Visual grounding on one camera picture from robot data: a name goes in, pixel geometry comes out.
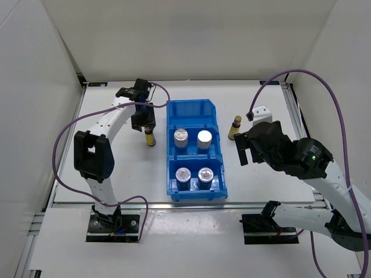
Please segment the white bead jar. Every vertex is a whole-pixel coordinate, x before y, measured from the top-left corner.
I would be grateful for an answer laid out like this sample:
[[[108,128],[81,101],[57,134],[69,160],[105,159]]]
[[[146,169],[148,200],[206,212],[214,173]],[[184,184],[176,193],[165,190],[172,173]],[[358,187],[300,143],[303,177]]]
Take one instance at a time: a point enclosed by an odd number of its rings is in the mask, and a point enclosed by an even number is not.
[[[177,129],[173,135],[175,150],[185,153],[188,146],[188,132],[186,129]]]
[[[208,130],[201,130],[197,135],[198,153],[208,153],[212,143],[212,134]]]

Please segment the sauce jar white lid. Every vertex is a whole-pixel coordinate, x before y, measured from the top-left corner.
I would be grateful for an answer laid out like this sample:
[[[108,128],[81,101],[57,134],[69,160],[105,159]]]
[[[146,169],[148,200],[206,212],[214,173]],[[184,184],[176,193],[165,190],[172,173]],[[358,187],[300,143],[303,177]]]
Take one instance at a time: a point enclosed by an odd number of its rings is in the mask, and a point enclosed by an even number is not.
[[[198,172],[198,188],[209,190],[214,179],[214,172],[211,168],[203,167]]]
[[[191,172],[186,167],[177,169],[176,174],[176,185],[179,191],[187,191],[191,186]]]

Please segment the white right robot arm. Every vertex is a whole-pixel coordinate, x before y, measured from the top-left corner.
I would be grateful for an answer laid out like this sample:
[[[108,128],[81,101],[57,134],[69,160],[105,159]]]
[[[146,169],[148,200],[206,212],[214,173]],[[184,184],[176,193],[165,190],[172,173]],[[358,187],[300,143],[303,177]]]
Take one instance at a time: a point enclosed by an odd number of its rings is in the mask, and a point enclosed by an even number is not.
[[[348,188],[345,175],[324,145],[312,138],[292,141],[283,134],[279,121],[260,122],[234,139],[241,165],[248,163],[246,150],[250,150],[254,163],[266,163],[302,180],[333,206],[331,210],[310,211],[269,201],[257,219],[263,229],[299,228],[328,236],[351,251],[370,248],[364,245],[358,219],[362,217],[369,239],[370,200],[355,186]]]

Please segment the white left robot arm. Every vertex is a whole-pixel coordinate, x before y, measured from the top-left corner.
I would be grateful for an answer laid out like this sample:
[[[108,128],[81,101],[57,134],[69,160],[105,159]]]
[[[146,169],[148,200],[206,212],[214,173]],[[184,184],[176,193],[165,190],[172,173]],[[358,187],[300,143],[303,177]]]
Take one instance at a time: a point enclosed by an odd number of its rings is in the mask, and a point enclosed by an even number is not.
[[[92,207],[97,220],[109,232],[121,227],[121,208],[114,196],[110,176],[115,161],[111,143],[121,127],[131,120],[133,130],[144,131],[149,146],[156,144],[154,109],[147,101],[152,84],[138,78],[133,87],[120,88],[115,95],[114,109],[87,131],[74,136],[74,168],[88,183],[92,195],[98,198]]]

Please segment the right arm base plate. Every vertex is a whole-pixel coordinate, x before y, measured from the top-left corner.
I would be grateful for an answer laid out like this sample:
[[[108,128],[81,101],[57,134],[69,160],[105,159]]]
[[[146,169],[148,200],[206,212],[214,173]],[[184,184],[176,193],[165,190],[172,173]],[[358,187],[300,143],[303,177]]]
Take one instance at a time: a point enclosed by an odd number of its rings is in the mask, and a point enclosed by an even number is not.
[[[282,228],[270,220],[264,220],[260,214],[242,214],[239,222],[242,224],[245,245],[299,244],[296,228]]]

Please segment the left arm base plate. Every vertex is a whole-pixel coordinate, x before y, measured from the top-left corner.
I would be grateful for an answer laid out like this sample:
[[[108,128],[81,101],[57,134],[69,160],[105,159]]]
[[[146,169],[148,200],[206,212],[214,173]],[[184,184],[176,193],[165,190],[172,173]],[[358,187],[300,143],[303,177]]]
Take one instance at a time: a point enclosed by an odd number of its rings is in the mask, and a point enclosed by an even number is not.
[[[85,242],[137,243],[140,235],[140,214],[121,214],[113,228],[102,225],[94,213],[90,214]]]

